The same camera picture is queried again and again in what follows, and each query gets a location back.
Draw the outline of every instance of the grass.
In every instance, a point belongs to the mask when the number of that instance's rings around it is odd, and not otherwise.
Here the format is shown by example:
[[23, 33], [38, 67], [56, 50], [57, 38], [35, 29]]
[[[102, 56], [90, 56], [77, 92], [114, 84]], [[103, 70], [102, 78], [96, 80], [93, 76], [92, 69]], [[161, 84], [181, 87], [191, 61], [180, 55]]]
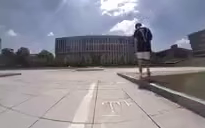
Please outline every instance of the grass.
[[167, 88], [205, 100], [205, 72], [153, 76], [152, 80]]

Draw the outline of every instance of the dark shirt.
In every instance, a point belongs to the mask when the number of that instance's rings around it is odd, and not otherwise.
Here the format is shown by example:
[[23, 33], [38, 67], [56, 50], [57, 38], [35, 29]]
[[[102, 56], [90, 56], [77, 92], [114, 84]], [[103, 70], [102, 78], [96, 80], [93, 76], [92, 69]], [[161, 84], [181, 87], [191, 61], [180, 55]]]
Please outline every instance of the dark shirt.
[[133, 36], [137, 39], [137, 52], [151, 52], [153, 36], [148, 28], [141, 27], [136, 29]]

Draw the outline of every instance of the painted marking on ground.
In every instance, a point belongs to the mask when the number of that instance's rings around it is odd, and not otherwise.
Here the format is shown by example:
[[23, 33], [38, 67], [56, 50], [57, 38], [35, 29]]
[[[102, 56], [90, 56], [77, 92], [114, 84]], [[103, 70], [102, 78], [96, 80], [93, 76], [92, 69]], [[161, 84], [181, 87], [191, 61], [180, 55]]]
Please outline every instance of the painted marking on ground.
[[[94, 88], [96, 87], [97, 83], [93, 83], [90, 85], [90, 89], [88, 93], [83, 98], [79, 108], [77, 109], [75, 116], [72, 122], [86, 122], [89, 114], [90, 103], [93, 98]], [[85, 124], [71, 124], [68, 128], [84, 128]]]

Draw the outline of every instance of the paved ground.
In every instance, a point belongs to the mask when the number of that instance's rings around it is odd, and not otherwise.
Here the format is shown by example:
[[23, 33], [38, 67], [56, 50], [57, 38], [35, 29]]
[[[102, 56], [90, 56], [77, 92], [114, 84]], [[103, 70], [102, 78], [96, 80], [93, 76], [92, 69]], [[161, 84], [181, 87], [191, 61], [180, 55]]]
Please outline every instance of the paved ground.
[[205, 128], [205, 118], [116, 75], [132, 71], [15, 71], [0, 78], [0, 128]]

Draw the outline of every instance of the concrete ledge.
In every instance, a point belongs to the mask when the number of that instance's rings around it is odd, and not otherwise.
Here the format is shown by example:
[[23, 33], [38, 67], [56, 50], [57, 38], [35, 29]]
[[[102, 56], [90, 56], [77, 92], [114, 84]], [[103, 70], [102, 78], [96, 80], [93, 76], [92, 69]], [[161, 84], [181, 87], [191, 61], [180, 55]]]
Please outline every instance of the concrete ledge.
[[155, 92], [175, 103], [178, 103], [179, 105], [205, 117], [205, 100], [198, 99], [193, 96], [189, 96], [184, 93], [180, 93], [162, 86], [159, 86], [154, 83], [148, 83], [145, 81], [137, 80], [131, 76], [117, 73], [118, 76], [121, 76], [137, 85], [139, 85], [140, 88], [144, 88], [147, 90], [150, 90], [152, 92]]
[[21, 73], [0, 73], [0, 77], [17, 76], [17, 75], [21, 75]]

